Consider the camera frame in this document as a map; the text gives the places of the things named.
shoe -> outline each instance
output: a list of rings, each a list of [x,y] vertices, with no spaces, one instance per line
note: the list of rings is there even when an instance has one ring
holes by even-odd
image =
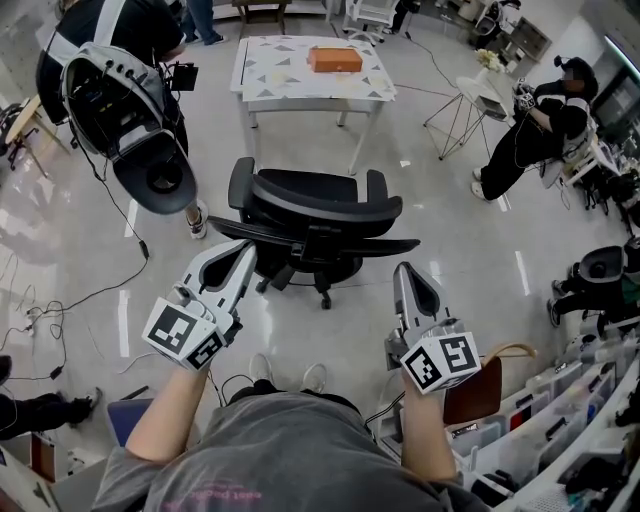
[[[13,361],[11,360],[11,356],[0,356],[0,386],[9,379],[12,366]]]
[[[482,199],[487,203],[490,202],[487,198],[484,197],[484,192],[482,191],[482,183],[480,183],[479,181],[474,181],[471,184],[471,193],[478,199]]]
[[[560,313],[556,311],[556,301],[549,299],[547,301],[547,311],[549,312],[549,321],[554,327],[560,327]]]
[[[249,377],[255,383],[258,380],[268,380],[275,386],[273,382],[273,373],[271,373],[271,363],[264,354],[256,354],[249,362]]]
[[[224,43],[225,41],[228,41],[228,39],[225,36],[221,36],[220,34],[218,34],[218,37],[214,37],[213,41],[205,41],[204,45],[213,46],[214,44]]]
[[[80,423],[86,421],[91,417],[91,413],[98,406],[102,400],[102,390],[96,388],[94,393],[90,393],[84,398],[76,398],[72,405],[75,405],[78,409],[75,413],[75,418],[68,422],[70,428],[77,428]]]
[[[558,281],[557,279],[551,281],[551,290],[553,290],[553,295],[560,298],[564,297],[567,292],[562,289],[562,281]]]
[[[322,393],[327,383],[327,367],[323,364],[316,363],[309,366],[302,377],[302,387],[300,391],[309,390],[314,393]]]
[[[200,217],[198,222],[195,224],[191,224],[189,219],[187,219],[187,224],[191,228],[191,238],[194,240],[198,240],[200,238],[204,238],[207,234],[207,219],[209,218],[209,208],[204,203],[198,199],[198,211],[200,212]]]

chair armrest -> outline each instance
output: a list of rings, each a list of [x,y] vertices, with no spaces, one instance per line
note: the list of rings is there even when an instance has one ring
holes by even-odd
[[[367,202],[384,201],[389,198],[387,181],[380,171],[369,169],[367,172]]]
[[[255,168],[255,160],[251,157],[238,158],[229,180],[229,207],[242,210],[245,197],[251,192],[251,177]]]

tile floor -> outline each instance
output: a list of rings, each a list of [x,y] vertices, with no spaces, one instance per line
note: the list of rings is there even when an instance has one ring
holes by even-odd
[[[269,34],[273,29],[250,27],[249,34]],[[200,195],[212,214],[235,218],[226,204],[227,185],[234,162],[244,156],[244,144],[228,86],[239,23],[222,23],[219,30],[231,41],[187,50],[184,59],[200,66],[200,75],[196,91],[183,94],[181,105]],[[333,35],[320,18],[288,19],[287,31]],[[479,71],[469,48],[421,28],[418,17],[411,33],[434,52],[451,79]],[[429,55],[403,37],[389,37],[377,51],[396,84],[452,93]],[[446,96],[399,88],[360,161],[361,171],[382,171],[390,192],[404,200],[404,212],[389,236],[419,238],[422,244],[403,257],[366,262],[357,276],[331,292],[331,311],[320,310],[319,298],[309,288],[248,294],[239,307],[246,319],[244,331],[213,362],[218,385],[245,373],[249,358],[258,351],[270,357],[277,384],[287,389],[299,386],[307,365],[323,362],[330,371],[328,390],[343,394],[365,414],[372,413],[388,377],[382,346],[395,327],[391,279],[403,258],[438,277],[453,312],[473,331],[481,353],[514,341],[539,350],[535,363],[505,363],[505,393],[519,389],[556,356],[577,319],[571,318],[569,327],[550,327],[545,301],[551,279],[562,277],[566,266],[587,251],[624,242],[622,226],[615,213],[607,218],[599,210],[585,212],[574,191],[568,193],[567,211],[559,192],[544,190],[535,173],[520,180],[502,207],[473,198],[471,169],[487,161],[482,137],[476,134],[466,147],[440,162],[422,127],[446,101]],[[363,127],[357,115],[350,116],[344,129],[336,127],[333,114],[324,113],[263,114],[258,120],[265,164],[337,174],[346,173]],[[485,127],[493,147],[505,126],[487,121]],[[60,133],[68,138],[64,130]],[[93,178],[82,153],[74,151],[68,157],[52,145],[41,152],[51,181],[25,160],[16,172],[4,171],[0,178],[0,269],[4,268],[0,332],[25,325],[21,310],[33,294],[41,306],[52,299],[70,304],[120,282],[143,263],[135,238],[124,236],[124,220]],[[364,175],[357,176],[360,184]],[[126,212],[129,197],[111,174],[109,183]],[[183,216],[158,217],[142,209],[135,228],[152,254],[145,271],[121,289],[90,299],[66,315],[65,371],[54,382],[10,381],[8,387],[16,397],[52,389],[73,396],[100,386],[109,401],[145,384],[152,391],[162,386],[171,369],[162,357],[145,357],[121,372],[134,356],[149,352],[140,332],[156,297],[168,291],[199,251],[224,238],[211,230],[206,239],[192,241]],[[16,377],[46,376],[63,358],[61,342],[50,335],[46,321],[38,324],[34,337],[11,332],[5,351],[14,357]],[[241,385],[240,379],[230,383],[226,394]],[[198,413],[201,427],[215,406],[215,394],[208,386]],[[58,435],[70,446],[104,453],[111,446],[101,411],[78,431],[63,428]]]

orange box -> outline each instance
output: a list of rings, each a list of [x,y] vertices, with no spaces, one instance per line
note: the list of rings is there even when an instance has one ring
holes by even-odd
[[[309,63],[316,73],[357,73],[362,70],[362,57],[353,48],[311,48]]]

white table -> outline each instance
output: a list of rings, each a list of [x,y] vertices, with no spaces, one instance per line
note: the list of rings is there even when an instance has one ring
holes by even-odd
[[[456,78],[456,86],[459,91],[458,94],[454,98],[452,98],[444,107],[442,107],[435,114],[433,114],[429,119],[427,119],[423,124],[423,126],[427,128],[427,132],[431,136],[433,143],[436,144],[436,141],[433,138],[433,134],[429,130],[429,127],[435,128],[436,130],[439,130],[439,131],[441,130],[436,126],[434,126],[433,124],[431,124],[431,120],[434,117],[436,117],[440,112],[445,110],[447,107],[454,106],[457,102],[458,107],[456,109],[456,115],[453,118],[453,123],[451,124],[451,129],[447,134],[447,142],[445,143],[444,148],[442,149],[442,152],[439,154],[438,158],[440,160],[444,160],[447,156],[449,156],[454,151],[454,149],[456,149],[456,146],[458,146],[458,149],[464,146],[469,141],[471,136],[475,133],[475,131],[478,129],[478,126],[482,129],[482,136],[484,138],[485,147],[487,148],[487,154],[489,155],[489,158],[491,158],[491,152],[489,151],[489,145],[487,143],[487,136],[484,132],[484,125],[482,124],[483,119],[487,116],[487,111],[484,105],[479,101],[479,97],[483,96],[489,100],[493,100],[497,103],[500,103],[500,105],[502,106],[502,109],[507,114],[504,119],[500,120],[501,122],[508,122],[510,117],[509,106],[505,104],[504,99],[501,98],[500,95],[498,95],[498,93],[493,88],[487,87],[483,83],[479,82],[477,79],[460,76]],[[453,129],[455,128],[456,121],[458,120],[460,107],[462,106],[462,103],[464,100],[466,100],[469,103],[469,113],[467,115],[467,124],[465,126],[465,130],[462,136],[460,138],[457,138],[457,137],[453,137],[452,133],[453,133]],[[471,120],[471,111],[474,108],[477,113],[477,119],[471,125],[469,125],[469,121]],[[453,143],[451,146],[449,146],[449,142],[451,140],[453,140]]]
[[[359,73],[314,73],[307,62],[314,47],[354,48],[362,57]],[[368,120],[349,165],[356,161],[382,106],[397,94],[393,82],[370,43],[333,37],[262,36],[242,39],[231,77],[247,149],[260,168],[255,128],[258,112],[339,112],[343,126],[347,112],[367,115]]]

